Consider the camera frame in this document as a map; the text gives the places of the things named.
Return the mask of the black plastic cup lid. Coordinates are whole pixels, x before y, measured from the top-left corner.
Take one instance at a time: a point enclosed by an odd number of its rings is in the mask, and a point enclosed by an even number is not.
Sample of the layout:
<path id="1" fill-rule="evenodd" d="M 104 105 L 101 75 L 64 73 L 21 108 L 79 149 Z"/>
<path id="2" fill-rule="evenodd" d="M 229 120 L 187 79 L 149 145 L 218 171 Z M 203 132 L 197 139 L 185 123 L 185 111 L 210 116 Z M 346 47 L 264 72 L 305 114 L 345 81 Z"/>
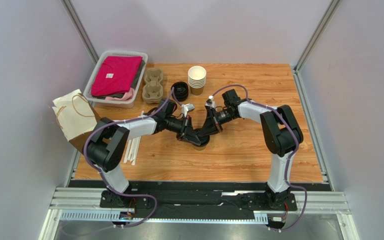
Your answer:
<path id="1" fill-rule="evenodd" d="M 206 147 L 207 144 L 210 142 L 210 136 L 198 136 L 196 140 L 192 143 L 194 147 L 202 148 Z"/>

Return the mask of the brown paper coffee cup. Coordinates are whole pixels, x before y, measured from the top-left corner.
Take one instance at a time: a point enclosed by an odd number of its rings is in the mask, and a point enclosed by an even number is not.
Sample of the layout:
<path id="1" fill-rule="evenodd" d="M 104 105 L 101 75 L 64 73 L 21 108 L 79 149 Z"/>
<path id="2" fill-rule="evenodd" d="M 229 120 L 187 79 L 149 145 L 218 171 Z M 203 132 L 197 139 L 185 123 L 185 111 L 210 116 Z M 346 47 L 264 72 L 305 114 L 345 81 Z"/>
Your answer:
<path id="1" fill-rule="evenodd" d="M 206 148 L 206 146 L 204 145 L 204 146 L 196 146 L 196 145 L 193 145 L 193 148 L 195 149 L 195 150 L 197 150 L 197 151 L 203 151 L 205 148 Z"/>

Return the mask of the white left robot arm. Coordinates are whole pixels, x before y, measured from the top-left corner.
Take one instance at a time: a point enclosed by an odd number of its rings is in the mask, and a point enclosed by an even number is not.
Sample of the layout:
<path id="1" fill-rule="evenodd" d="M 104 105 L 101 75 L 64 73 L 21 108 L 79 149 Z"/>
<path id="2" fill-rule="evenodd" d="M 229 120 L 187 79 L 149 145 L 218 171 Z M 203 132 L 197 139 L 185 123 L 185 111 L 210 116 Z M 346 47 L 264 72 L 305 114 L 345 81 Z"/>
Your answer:
<path id="1" fill-rule="evenodd" d="M 98 121 L 84 144 L 83 154 L 113 193 L 125 197 L 130 185 L 120 167 L 129 140 L 168 130 L 181 142 L 197 147 L 205 142 L 193 128 L 189 116 L 184 115 L 181 119 L 173 116 L 176 107 L 176 102 L 164 98 L 156 110 L 137 118 L 113 121 L 103 117 Z"/>

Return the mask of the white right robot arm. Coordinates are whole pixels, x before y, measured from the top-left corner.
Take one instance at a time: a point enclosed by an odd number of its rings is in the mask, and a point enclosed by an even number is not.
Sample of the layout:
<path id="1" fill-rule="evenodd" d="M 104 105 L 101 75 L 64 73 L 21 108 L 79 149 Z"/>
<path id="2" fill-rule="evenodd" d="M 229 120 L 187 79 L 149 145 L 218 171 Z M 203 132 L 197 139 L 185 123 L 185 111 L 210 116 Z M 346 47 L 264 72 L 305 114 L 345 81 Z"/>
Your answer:
<path id="1" fill-rule="evenodd" d="M 288 105 L 279 107 L 263 105 L 249 98 L 241 99 L 234 89 L 222 94 L 225 108 L 217 111 L 214 96 L 205 103 L 206 120 L 198 130 L 199 137 L 206 138 L 222 132 L 222 125 L 238 118 L 261 124 L 264 141 L 271 152 L 270 175 L 267 181 L 267 196 L 276 201 L 285 198 L 291 190 L 290 174 L 292 161 L 303 133 Z"/>

